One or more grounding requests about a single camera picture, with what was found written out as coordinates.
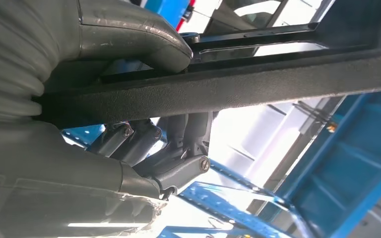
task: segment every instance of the blue metal frame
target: blue metal frame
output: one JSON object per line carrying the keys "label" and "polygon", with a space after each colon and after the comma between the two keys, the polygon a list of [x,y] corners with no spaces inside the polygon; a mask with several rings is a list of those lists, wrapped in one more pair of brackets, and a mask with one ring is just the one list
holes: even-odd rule
{"label": "blue metal frame", "polygon": [[171,233],[186,233],[186,234],[228,234],[233,236],[256,236],[256,233],[249,231],[247,229],[233,228],[231,230],[224,230],[218,228],[206,228],[206,227],[173,227],[167,226],[165,231],[169,231]]}
{"label": "blue metal frame", "polygon": [[260,220],[257,216],[239,210],[224,198],[203,185],[199,185],[198,182],[193,183],[185,189],[179,194],[179,197],[222,221],[229,222],[233,220],[235,225],[244,227],[258,236],[275,238],[292,237],[272,224]]}

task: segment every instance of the blue panel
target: blue panel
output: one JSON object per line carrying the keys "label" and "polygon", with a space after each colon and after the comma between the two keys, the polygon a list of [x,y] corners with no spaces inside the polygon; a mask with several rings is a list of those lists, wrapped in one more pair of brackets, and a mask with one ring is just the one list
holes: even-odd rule
{"label": "blue panel", "polygon": [[190,0],[148,0],[145,8],[162,15],[172,26],[177,27]]}
{"label": "blue panel", "polygon": [[165,227],[164,231],[169,231],[171,233],[185,233],[185,234],[217,234],[223,233],[233,236],[256,236],[252,231],[246,229],[233,228],[231,230],[223,230],[218,228],[205,228],[205,227]]}
{"label": "blue panel", "polygon": [[223,221],[234,220],[236,225],[243,226],[258,236],[271,238],[290,238],[291,236],[275,226],[260,220],[258,217],[241,211],[227,200],[208,191],[197,182],[185,189],[179,197],[205,212]]}
{"label": "blue panel", "polygon": [[346,237],[381,197],[381,92],[361,95],[334,134],[323,131],[280,194],[319,237]]}
{"label": "blue panel", "polygon": [[65,129],[62,134],[75,142],[89,146],[104,131],[103,125],[90,125],[85,127],[77,127]]}

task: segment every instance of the bright light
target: bright light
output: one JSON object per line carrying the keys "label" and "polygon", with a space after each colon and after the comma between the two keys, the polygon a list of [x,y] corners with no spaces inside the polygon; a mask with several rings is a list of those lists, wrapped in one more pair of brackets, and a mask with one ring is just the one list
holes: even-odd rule
{"label": "bright light", "polygon": [[279,1],[275,1],[275,0],[263,1],[263,2],[252,4],[252,5],[237,8],[236,10],[234,10],[234,13],[237,14],[237,16],[244,16],[244,15],[255,14],[260,12],[267,12],[269,14],[274,14],[274,12],[277,10],[279,5],[280,5]]}
{"label": "bright light", "polygon": [[68,137],[66,137],[66,136],[64,136],[64,135],[63,135],[62,137],[63,137],[63,139],[65,140],[65,142],[68,143],[68,144],[70,144],[70,145],[77,145],[77,146],[79,146],[79,147],[85,148],[83,145],[78,144],[77,142],[75,142],[75,141],[69,139]]}
{"label": "bright light", "polygon": [[145,227],[147,223],[69,223],[68,227]]}

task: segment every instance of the black metal bar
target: black metal bar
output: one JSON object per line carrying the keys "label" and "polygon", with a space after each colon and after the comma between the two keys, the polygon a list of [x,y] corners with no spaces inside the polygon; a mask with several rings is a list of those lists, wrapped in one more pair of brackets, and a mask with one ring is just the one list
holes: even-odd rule
{"label": "black metal bar", "polygon": [[257,64],[222,62],[217,70],[47,94],[37,99],[43,106],[38,119],[67,128],[381,90],[381,49],[327,53],[335,51],[284,54],[269,63],[259,63],[263,57],[250,58]]}
{"label": "black metal bar", "polygon": [[285,112],[283,112],[282,110],[280,110],[278,107],[274,106],[274,105],[271,105],[271,104],[268,104],[266,105],[267,107],[273,109],[274,111],[280,113],[281,115],[283,116],[286,116],[287,114]]}
{"label": "black metal bar", "polygon": [[281,26],[262,30],[236,32],[218,36],[202,36],[198,43],[190,44],[194,52],[235,46],[267,45],[294,41],[315,41],[316,23]]}

